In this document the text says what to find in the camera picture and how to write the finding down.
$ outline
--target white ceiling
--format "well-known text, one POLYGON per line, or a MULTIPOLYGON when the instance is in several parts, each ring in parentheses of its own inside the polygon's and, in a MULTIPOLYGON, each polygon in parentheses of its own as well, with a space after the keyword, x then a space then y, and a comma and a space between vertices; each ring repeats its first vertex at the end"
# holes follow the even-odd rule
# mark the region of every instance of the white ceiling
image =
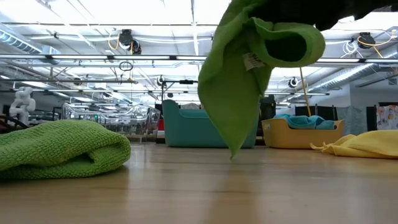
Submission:
MULTIPOLYGON (((95 46, 90 47, 84 41, 55 39, 52 37, 54 33, 66 38, 78 38, 76 33, 79 33, 87 39, 97 39, 109 35, 116 37, 121 29, 132 29, 134 36, 146 39, 146 41, 140 41, 142 54, 207 55, 211 49, 211 36, 229 3, 230 0, 196 0, 193 12, 197 26, 193 26, 190 0, 49 1, 51 9, 59 16, 41 6, 36 0, 2 0, 0 1, 0 22, 26 39, 32 39, 37 44, 50 45, 63 54, 125 54, 125 51, 111 50, 108 41, 92 42, 95 46), (199 40, 198 52, 195 52, 194 36, 197 36, 199 40), (189 42, 175 44, 167 43, 167 41, 189 42)), ((352 36, 358 36, 359 32, 370 32, 373 37, 376 37, 376 41, 385 42, 389 39, 392 27, 397 25, 396 21, 398 21, 398 14, 390 12, 372 12, 359 21, 341 20, 331 30, 322 32, 328 43, 323 57, 342 57, 345 54, 344 43, 333 43, 350 40, 352 36)), ((116 42, 111 41, 111 44, 115 46, 116 42)), ((393 44, 396 44, 395 41, 380 46, 379 50, 393 44)), ((363 57, 376 53, 373 49, 358 50, 363 57)), ((0 52, 19 53, 9 48, 4 48, 0 52)), ((352 54, 345 57, 360 56, 352 54)), ((149 85, 145 77, 151 78, 153 82, 160 75, 169 80, 197 80, 199 68, 198 65, 181 65, 176 68, 161 66, 135 68, 132 75, 139 81, 138 85, 109 83, 108 88, 159 89, 158 86, 154 88, 149 85)), ((49 74, 47 68, 34 69, 49 74)), ((320 72, 319 69, 319 67, 305 67, 303 75, 306 77, 317 71, 320 72)), ((85 77, 87 74, 93 79, 114 79, 114 74, 109 68, 72 68, 60 77, 66 78, 68 75, 85 77)), ((276 68, 272 72, 268 89, 285 90, 288 88, 287 80, 299 76, 298 68, 276 68)), ((171 90, 196 90, 196 85, 175 84, 171 90)), ((154 101, 151 97, 145 97, 149 101, 154 101)), ((187 98, 197 99, 192 95, 187 95, 187 98)))

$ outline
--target green cloth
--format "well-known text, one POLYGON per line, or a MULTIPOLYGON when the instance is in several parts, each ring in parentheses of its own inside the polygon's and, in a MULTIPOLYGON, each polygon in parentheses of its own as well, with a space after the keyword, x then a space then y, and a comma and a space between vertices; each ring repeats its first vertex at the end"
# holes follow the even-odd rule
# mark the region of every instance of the green cloth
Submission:
POLYGON ((0 135, 0 179, 89 177, 129 158, 129 140, 92 121, 54 121, 0 135))
POLYGON ((199 75, 201 103, 231 149, 231 158, 258 119, 259 99, 267 89, 272 69, 307 66, 316 62, 325 49, 322 34, 313 26, 273 24, 249 16, 266 2, 231 2, 199 75))

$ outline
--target teal fabric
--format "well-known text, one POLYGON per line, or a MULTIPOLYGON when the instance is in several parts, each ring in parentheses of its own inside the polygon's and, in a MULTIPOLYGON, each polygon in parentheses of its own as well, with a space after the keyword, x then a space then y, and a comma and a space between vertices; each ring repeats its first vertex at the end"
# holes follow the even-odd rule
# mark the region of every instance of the teal fabric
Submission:
POLYGON ((61 120, 0 135, 0 179, 90 177, 121 167, 130 142, 92 121, 61 120))
POLYGON ((251 17, 268 0, 232 0, 198 78, 201 103, 236 155, 258 119, 258 102, 275 67, 304 67, 323 54, 314 26, 251 17))
MULTIPOLYGON (((179 109, 172 100, 163 101, 166 145, 170 147, 228 147, 210 121, 205 110, 179 109)), ((247 136, 243 148, 254 147, 257 123, 247 136)))
POLYGON ((290 114, 277 115, 274 118, 285 119, 290 128, 293 129, 319 129, 319 130, 334 130, 334 121, 325 121, 320 116, 293 116, 290 114))

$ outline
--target teal bin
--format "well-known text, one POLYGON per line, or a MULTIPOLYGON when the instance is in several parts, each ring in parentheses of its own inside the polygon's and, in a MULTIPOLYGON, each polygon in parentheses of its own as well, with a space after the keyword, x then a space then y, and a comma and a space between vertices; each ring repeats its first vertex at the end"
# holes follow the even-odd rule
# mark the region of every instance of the teal bin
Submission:
MULTIPOLYGON (((170 147, 227 147, 205 110, 179 109, 173 100, 163 101, 164 133, 170 147)), ((257 121, 242 148, 256 143, 257 121)))

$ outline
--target wooden table surface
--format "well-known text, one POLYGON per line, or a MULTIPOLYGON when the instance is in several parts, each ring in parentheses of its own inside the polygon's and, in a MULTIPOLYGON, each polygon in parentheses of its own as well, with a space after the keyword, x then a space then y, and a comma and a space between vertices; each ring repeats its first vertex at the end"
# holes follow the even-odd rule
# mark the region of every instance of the wooden table surface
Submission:
POLYGON ((0 183, 1 223, 398 223, 398 161, 132 146, 86 179, 0 183))

